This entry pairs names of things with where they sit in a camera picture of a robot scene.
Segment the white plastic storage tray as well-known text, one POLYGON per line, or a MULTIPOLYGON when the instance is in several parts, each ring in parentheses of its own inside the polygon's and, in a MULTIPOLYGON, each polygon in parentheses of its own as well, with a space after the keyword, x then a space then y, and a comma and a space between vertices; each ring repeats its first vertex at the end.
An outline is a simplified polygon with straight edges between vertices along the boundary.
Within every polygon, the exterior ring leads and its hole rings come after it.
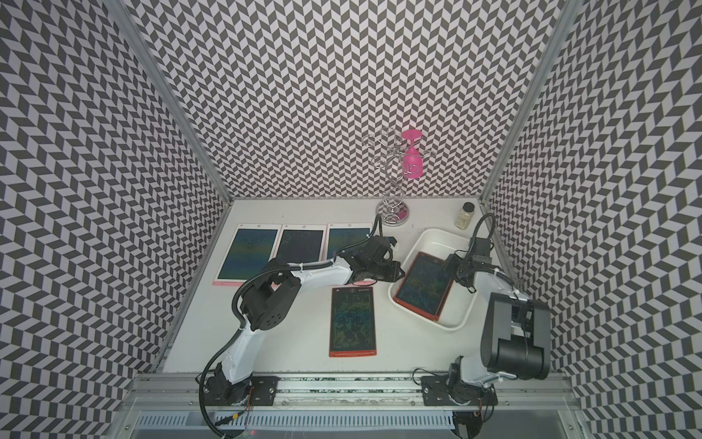
MULTIPOLYGON (((454 252, 458 252, 460 255, 467 249, 467 246, 468 239, 464 237, 445 232, 444 230, 428 229, 420 235, 418 241, 413 245, 401 268, 406 275, 418 252, 427 252, 445 261, 454 252)), ((423 318, 401 307, 392 298, 398 291, 402 279, 389 287, 388 297, 391 305, 400 309, 404 314, 446 332, 457 332, 466 327, 480 327, 484 323, 486 318, 486 300, 477 293, 471 294, 465 287, 455 281, 453 281, 453 286, 438 321, 423 318)))

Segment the red writing tablet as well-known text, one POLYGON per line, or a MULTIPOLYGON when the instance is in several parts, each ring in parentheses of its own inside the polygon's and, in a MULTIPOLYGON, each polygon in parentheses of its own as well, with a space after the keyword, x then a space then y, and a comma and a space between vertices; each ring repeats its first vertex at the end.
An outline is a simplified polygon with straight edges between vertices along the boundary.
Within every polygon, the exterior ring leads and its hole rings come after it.
POLYGON ((374 292, 370 286, 332 290, 330 358, 376 356, 374 292))
POLYGON ((438 321, 452 286, 444 260, 418 252, 392 299, 423 318, 438 321))

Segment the pink writing tablet colourful screen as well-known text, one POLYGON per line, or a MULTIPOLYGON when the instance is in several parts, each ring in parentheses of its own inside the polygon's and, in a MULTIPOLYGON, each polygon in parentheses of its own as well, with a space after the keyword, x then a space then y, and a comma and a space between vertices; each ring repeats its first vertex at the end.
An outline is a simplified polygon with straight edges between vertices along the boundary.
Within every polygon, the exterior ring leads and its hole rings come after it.
POLYGON ((272 259, 280 224, 240 223, 230 240, 213 285, 238 286, 261 272, 272 259))

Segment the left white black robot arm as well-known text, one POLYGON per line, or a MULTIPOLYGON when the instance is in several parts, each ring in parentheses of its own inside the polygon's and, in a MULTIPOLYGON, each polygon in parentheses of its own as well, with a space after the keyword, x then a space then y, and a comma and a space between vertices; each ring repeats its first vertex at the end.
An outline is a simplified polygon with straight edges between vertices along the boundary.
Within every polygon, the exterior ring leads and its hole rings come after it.
POLYGON ((196 378, 199 405, 229 406, 245 401, 263 338, 287 317, 298 294, 367 280, 394 283, 404 278, 400 262, 394 259, 397 241, 385 237, 382 227, 378 214, 369 237, 335 251, 331 259, 283 263, 274 258, 245 281, 231 302, 239 327, 196 378))

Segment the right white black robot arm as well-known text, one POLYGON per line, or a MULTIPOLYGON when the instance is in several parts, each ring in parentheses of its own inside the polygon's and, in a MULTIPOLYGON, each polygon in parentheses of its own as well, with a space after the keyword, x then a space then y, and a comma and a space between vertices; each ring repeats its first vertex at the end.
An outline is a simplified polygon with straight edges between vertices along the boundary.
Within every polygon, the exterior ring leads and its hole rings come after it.
POLYGON ((466 251, 451 254, 444 271, 465 287, 484 311, 479 350, 451 364, 446 388, 458 405, 491 404, 497 380, 544 380, 550 374, 550 308, 522 293, 517 283, 492 262, 497 220, 479 219, 466 251), (477 232, 488 224, 488 236, 477 232))

